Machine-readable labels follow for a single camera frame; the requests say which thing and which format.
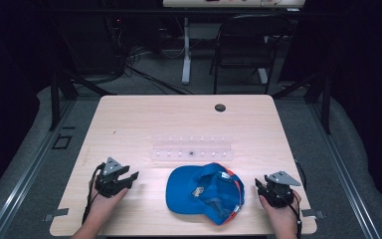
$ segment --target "gray floor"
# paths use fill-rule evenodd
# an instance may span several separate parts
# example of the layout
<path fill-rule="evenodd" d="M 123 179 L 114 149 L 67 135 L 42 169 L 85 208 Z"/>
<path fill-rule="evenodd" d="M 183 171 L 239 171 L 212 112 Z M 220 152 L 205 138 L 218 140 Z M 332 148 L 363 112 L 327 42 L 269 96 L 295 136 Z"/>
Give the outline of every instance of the gray floor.
<path fill-rule="evenodd" d="M 133 68 L 195 95 L 210 95 L 213 77 L 208 72 L 213 52 L 199 48 L 204 46 L 200 44 L 192 51 L 188 86 L 180 83 L 183 56 L 170 58 L 144 53 L 135 59 Z M 274 80 L 278 78 L 286 51 L 284 43 Z M 177 52 L 166 54 L 173 56 Z M 223 86 L 219 90 L 223 93 L 259 94 L 263 89 L 244 86 L 258 80 L 251 72 L 224 70 L 220 76 Z M 272 83 L 270 94 L 288 84 Z M 131 76 L 129 71 L 99 86 L 119 95 L 164 94 L 147 80 Z M 48 132 L 50 90 L 38 94 L 41 107 L 36 121 L 0 181 L 0 238 L 53 238 L 49 233 L 51 222 L 43 219 L 58 208 L 99 99 L 83 86 L 77 85 L 77 89 L 81 95 L 77 101 L 62 99 L 63 120 L 53 132 Z M 368 174 L 362 141 L 335 101 L 330 111 L 332 135 L 325 134 L 318 123 L 318 105 L 306 105 L 301 99 L 304 92 L 305 89 L 299 89 L 286 99 L 276 100 L 292 153 L 306 174 L 310 204 L 326 215 L 317 220 L 316 233 L 302 238 L 382 238 L 382 196 Z M 58 135 L 72 137 L 67 149 L 52 149 Z M 19 200 L 8 200 L 11 197 Z"/>

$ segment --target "baseball cap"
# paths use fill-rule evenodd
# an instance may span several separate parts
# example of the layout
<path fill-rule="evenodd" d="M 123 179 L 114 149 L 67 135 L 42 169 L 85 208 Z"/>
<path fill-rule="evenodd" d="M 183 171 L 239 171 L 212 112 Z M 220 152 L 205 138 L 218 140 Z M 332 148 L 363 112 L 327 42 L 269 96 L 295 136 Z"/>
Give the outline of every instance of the baseball cap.
<path fill-rule="evenodd" d="M 233 219 L 244 205 L 244 184 L 217 162 L 175 168 L 166 185 L 167 207 L 179 214 L 204 214 L 217 225 Z"/>

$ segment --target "dark background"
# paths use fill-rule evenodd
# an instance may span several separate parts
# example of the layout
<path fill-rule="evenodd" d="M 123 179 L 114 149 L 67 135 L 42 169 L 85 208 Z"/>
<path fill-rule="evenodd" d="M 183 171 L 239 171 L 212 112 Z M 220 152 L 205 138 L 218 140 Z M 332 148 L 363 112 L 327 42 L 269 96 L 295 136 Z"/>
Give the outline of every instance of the dark background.
<path fill-rule="evenodd" d="M 53 4 L 67 2 L 84 4 Z M 161 1 L 145 1 L 148 6 L 122 2 L 121 7 L 161 7 Z M 122 54 L 112 44 L 104 18 L 78 18 L 73 26 L 60 18 L 56 21 L 59 31 L 48 18 L 30 21 L 21 11 L 35 4 L 0 0 L 0 177 L 34 121 L 39 108 L 37 92 L 50 84 L 56 68 L 77 73 L 122 72 Z M 326 69 L 333 80 L 332 96 L 357 128 L 370 173 L 382 192 L 382 2 L 306 0 L 304 11 L 337 11 L 348 17 L 301 20 L 281 80 L 298 82 Z M 168 25 L 169 19 L 124 21 L 133 29 L 130 32 L 158 51 L 158 27 Z M 96 53 L 88 56 L 87 52 L 99 52 L 100 60 L 93 58 Z M 86 55 L 79 61 L 76 54 Z"/>

